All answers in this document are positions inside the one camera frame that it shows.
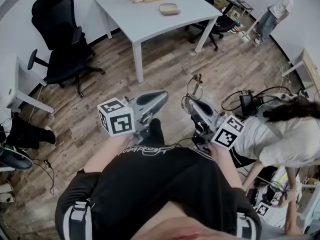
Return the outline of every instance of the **chair armrest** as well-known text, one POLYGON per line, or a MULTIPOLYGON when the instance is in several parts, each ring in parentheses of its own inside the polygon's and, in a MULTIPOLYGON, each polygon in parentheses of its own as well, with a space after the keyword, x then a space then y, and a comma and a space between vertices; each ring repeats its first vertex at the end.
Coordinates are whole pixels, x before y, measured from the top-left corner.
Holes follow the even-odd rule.
POLYGON ((73 37, 71 40, 72 46, 80 41, 81 35, 82 35, 82 27, 77 26, 73 31, 73 37))
POLYGON ((29 59, 29 62, 28 62, 28 67, 27 69, 30 70, 33 68, 34 66, 34 63, 38 63, 44 67, 49 67, 49 64, 46 63, 44 60, 38 58, 36 55, 37 55, 37 52, 38 52, 38 49, 35 49, 32 53, 31 53, 31 56, 30 56, 30 59, 29 59))
POLYGON ((28 62, 28 70, 32 69, 32 67, 34 66, 34 62, 35 62, 35 58, 37 55, 38 49, 35 49, 30 56, 29 62, 28 62))

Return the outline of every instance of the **hand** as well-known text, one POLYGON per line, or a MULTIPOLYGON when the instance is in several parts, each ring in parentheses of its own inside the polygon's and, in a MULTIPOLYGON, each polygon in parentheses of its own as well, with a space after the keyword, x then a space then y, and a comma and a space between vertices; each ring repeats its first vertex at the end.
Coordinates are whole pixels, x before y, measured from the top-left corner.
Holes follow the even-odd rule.
POLYGON ((121 152, 134 144, 133 139, 133 134, 124 134, 116 137, 110 137, 106 142, 108 148, 115 147, 119 149, 119 152, 121 152))
POLYGON ((279 204, 278 207, 282 208, 285 207, 288 203, 290 203, 291 201, 296 201, 297 197, 296 197, 296 190, 295 189, 290 189, 287 192, 287 200, 285 198, 285 196, 281 196, 280 200, 279 200, 279 204))
POLYGON ((208 142, 206 146, 210 150, 210 155, 213 159, 216 157, 219 157, 220 155, 225 155, 225 154, 229 155, 229 152, 226 148, 223 148, 212 142, 208 142))

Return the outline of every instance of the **sneaker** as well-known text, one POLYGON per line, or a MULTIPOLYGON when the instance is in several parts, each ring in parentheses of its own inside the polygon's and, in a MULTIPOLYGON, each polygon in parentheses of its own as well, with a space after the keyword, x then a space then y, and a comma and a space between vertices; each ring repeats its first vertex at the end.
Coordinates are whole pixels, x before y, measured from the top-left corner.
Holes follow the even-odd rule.
POLYGON ((255 27, 254 27, 252 30, 253 30, 253 32, 256 33, 259 37, 261 37, 261 34, 258 33, 258 30, 257 30, 255 27))
POLYGON ((256 38, 254 39, 254 41, 258 44, 258 45, 262 45, 264 42, 262 42, 260 39, 256 38))

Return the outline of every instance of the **jeans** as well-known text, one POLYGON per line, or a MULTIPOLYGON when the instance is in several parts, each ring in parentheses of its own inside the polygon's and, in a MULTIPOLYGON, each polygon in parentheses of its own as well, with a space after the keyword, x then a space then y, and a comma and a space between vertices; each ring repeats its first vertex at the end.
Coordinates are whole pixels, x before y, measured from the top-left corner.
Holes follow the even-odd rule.
POLYGON ((277 18, 272 14, 270 10, 268 10, 260 19, 257 32, 261 35, 260 41, 263 43, 268 36, 270 36, 271 32, 276 28, 275 20, 277 18))
POLYGON ((22 120, 17 114, 13 115, 12 128, 6 139, 8 145, 17 148, 39 149, 39 142, 55 143, 52 131, 42 129, 22 120))

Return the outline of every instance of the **white stripe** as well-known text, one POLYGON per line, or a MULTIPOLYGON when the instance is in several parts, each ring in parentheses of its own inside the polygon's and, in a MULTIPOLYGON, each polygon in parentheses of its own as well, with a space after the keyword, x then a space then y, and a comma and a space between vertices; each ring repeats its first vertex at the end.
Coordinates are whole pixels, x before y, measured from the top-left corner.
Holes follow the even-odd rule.
POLYGON ((91 219, 91 208, 86 208, 85 214, 85 240, 92 240, 92 219, 91 219))
POLYGON ((252 218, 250 217, 246 217, 246 218, 250 221, 250 224, 251 224, 251 240, 256 240, 256 237, 257 237, 256 224, 252 218))
POLYGON ((242 222, 239 215, 236 217, 236 237, 242 238, 242 222))
POLYGON ((198 153, 200 156, 203 156, 206 159, 209 159, 211 161, 216 162, 216 160, 214 160, 210 155, 206 154, 205 152, 203 152, 203 151, 201 151, 199 149, 195 149, 195 148, 192 148, 192 147, 189 147, 189 149, 194 151, 194 152, 196 152, 196 153, 198 153))
POLYGON ((69 235, 69 218, 71 211, 73 209, 73 206, 70 206, 70 208, 66 211, 64 217, 63 217, 63 236, 65 240, 70 240, 69 235))

